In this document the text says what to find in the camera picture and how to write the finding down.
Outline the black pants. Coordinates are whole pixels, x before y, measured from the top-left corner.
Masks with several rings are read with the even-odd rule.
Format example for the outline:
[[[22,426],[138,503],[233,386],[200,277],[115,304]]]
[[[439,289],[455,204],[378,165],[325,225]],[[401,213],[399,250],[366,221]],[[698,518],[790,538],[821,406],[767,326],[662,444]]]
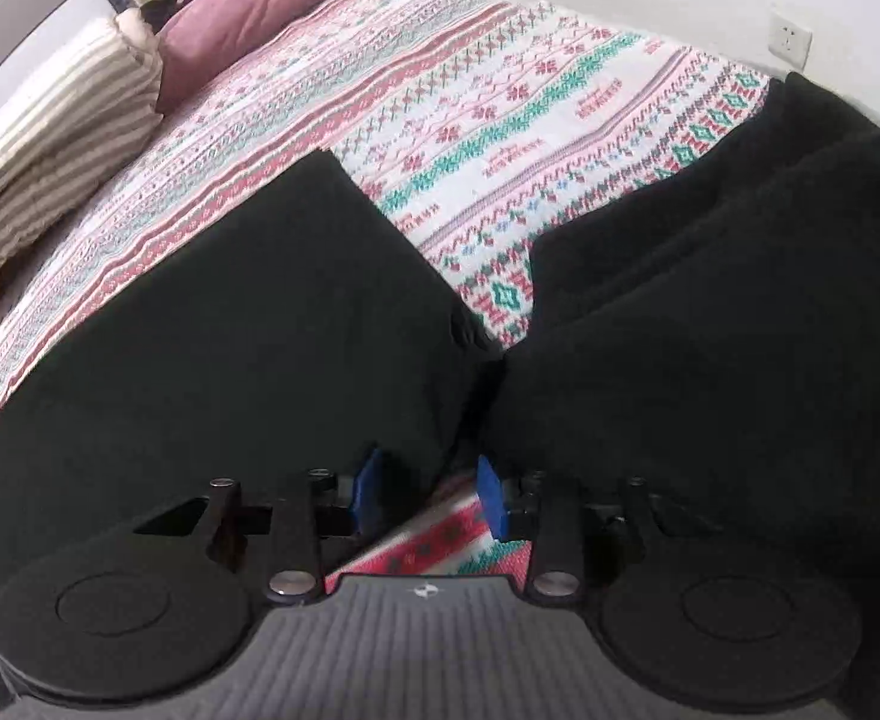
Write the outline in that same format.
[[[314,151],[70,330],[0,409],[0,588],[217,476],[266,491],[381,447],[423,493],[499,354]]]

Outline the black folded garment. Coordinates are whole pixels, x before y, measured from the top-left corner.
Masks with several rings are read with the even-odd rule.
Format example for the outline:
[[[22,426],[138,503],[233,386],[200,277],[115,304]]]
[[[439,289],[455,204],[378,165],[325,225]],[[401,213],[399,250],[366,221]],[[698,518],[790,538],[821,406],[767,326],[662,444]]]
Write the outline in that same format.
[[[482,449],[627,476],[832,574],[880,718],[880,127],[793,76],[705,156],[544,232]]]

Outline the patterned knit bedspread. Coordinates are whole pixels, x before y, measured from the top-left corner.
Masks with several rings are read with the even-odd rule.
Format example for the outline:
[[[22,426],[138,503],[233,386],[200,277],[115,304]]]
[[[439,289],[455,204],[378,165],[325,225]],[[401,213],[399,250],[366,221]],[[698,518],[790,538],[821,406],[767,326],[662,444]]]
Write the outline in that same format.
[[[542,232],[695,163],[770,87],[732,60],[550,4],[326,0],[166,115],[26,257],[0,305],[0,409],[70,330],[314,151],[334,154],[503,353],[529,330]],[[365,541],[453,472],[494,361],[423,493],[380,447],[386,523]],[[217,478],[264,511],[308,470],[266,491]],[[217,478],[104,532],[170,507],[197,514]]]

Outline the beige striped folded bedding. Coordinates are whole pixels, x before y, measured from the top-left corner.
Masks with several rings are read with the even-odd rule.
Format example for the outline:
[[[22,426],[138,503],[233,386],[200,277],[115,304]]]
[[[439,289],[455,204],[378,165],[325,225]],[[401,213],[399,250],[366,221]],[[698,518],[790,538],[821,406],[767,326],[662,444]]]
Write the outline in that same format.
[[[87,23],[0,109],[0,279],[160,125],[158,37],[137,8]]]

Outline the mauve quilted comforter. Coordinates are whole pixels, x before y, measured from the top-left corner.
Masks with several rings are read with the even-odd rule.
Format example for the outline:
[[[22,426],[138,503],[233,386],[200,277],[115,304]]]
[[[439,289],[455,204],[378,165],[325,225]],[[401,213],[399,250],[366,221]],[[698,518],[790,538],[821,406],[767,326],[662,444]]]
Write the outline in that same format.
[[[324,0],[193,0],[158,33],[163,59],[157,110],[172,114],[202,86]]]

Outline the white wall socket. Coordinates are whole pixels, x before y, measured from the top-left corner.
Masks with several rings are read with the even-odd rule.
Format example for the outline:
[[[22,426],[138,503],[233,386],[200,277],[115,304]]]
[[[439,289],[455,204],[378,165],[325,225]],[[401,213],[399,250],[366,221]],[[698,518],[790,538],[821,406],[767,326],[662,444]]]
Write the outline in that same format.
[[[804,70],[812,47],[812,31],[799,26],[779,11],[768,18],[767,50],[794,70]]]

